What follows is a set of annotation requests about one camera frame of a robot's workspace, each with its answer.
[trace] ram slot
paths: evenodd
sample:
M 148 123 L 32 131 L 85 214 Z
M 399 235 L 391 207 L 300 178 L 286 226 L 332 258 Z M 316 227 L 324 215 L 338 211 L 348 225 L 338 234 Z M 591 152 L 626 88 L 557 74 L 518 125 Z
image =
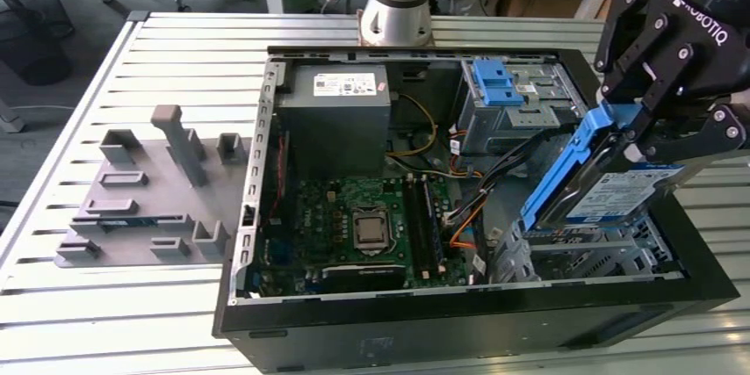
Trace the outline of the ram slot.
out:
M 443 245 L 440 242 L 440 225 L 438 223 L 436 210 L 432 208 L 432 193 L 430 192 L 427 177 L 422 177 L 422 190 L 424 191 L 424 202 L 427 203 L 428 210 L 428 232 L 430 240 L 432 245 L 432 254 L 435 255 L 435 263 L 438 265 L 438 273 L 446 272 L 446 266 L 443 262 L 446 258 L 443 257 Z
M 424 194 L 424 182 L 406 177 L 403 184 L 403 204 L 408 225 L 408 244 L 416 278 L 428 279 L 438 271 L 438 260 L 432 247 L 430 203 Z

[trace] blue plastic tab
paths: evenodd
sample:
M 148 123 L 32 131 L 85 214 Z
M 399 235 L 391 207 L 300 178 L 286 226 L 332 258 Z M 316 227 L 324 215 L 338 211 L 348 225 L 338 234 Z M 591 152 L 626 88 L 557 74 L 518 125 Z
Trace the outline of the blue plastic tab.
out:
M 553 196 L 554 190 L 563 182 L 565 177 L 571 172 L 574 166 L 589 160 L 591 156 L 591 139 L 597 131 L 610 126 L 614 120 L 606 109 L 597 107 L 586 113 L 582 125 L 573 134 L 571 140 L 565 147 L 557 161 L 550 170 L 543 175 L 542 182 L 536 185 L 534 193 L 526 200 L 524 208 L 520 210 L 522 219 L 524 221 L 526 230 L 530 230 L 536 223 L 536 214 L 542 209 L 543 203 Z
M 618 128 L 622 129 L 623 127 L 630 125 L 630 123 L 635 119 L 635 116 L 638 116 L 642 105 L 611 105 L 606 101 L 602 101 L 601 107 L 606 107 L 607 113 L 610 114 L 614 123 L 618 125 Z
M 486 105 L 524 104 L 524 98 L 515 92 L 514 76 L 499 60 L 475 60 L 474 77 L 484 95 Z

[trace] motherboard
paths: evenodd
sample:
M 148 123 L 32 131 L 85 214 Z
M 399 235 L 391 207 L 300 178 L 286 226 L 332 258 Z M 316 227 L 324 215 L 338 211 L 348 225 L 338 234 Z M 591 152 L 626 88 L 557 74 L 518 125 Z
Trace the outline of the motherboard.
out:
M 300 181 L 291 235 L 266 241 L 266 295 L 464 285 L 439 228 L 450 208 L 442 177 Z

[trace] slotted aluminum table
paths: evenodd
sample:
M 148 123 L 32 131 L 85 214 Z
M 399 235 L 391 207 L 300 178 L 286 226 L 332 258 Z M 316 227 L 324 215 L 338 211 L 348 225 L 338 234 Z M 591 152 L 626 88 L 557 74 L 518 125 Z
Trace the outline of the slotted aluminum table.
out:
M 252 136 L 270 45 L 354 46 L 354 18 L 155 13 L 128 22 L 0 236 L 0 372 L 258 373 L 211 336 L 220 265 L 59 269 L 53 251 L 100 166 L 111 128 L 141 139 L 153 105 L 179 104 L 202 138 Z M 601 23 L 435 18 L 439 46 L 579 48 Z M 378 368 L 376 372 L 750 373 L 750 168 L 718 162 L 678 198 L 743 294 L 713 312 L 657 326 L 609 349 Z M 370 370 L 346 373 L 372 373 Z

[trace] yellow wire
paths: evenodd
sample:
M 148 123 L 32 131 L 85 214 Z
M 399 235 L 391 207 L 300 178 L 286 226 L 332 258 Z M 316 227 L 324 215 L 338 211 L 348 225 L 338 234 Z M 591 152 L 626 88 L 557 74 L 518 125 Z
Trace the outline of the yellow wire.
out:
M 456 175 L 456 176 L 466 176 L 468 173 L 466 171 L 454 171 L 450 170 L 450 174 L 451 175 Z M 482 177 L 483 174 L 480 171 L 474 170 L 474 177 Z
M 438 138 L 438 125 L 435 125 L 435 120 L 432 119 L 432 116 L 430 115 L 430 112 L 427 111 L 424 106 L 411 96 L 408 96 L 406 94 L 399 94 L 399 95 L 402 97 L 404 97 L 411 103 L 414 103 L 414 105 L 424 113 L 424 116 L 427 116 L 427 119 L 430 120 L 430 127 L 432 128 L 432 134 L 430 135 L 430 141 L 428 141 L 428 143 L 424 147 L 420 147 L 418 149 L 412 149 L 410 151 L 394 151 L 394 152 L 386 154 L 388 157 L 403 157 L 404 155 L 419 154 L 422 151 L 426 151 L 426 150 L 430 149 L 430 147 L 432 147 L 432 144 L 435 143 L 435 139 Z

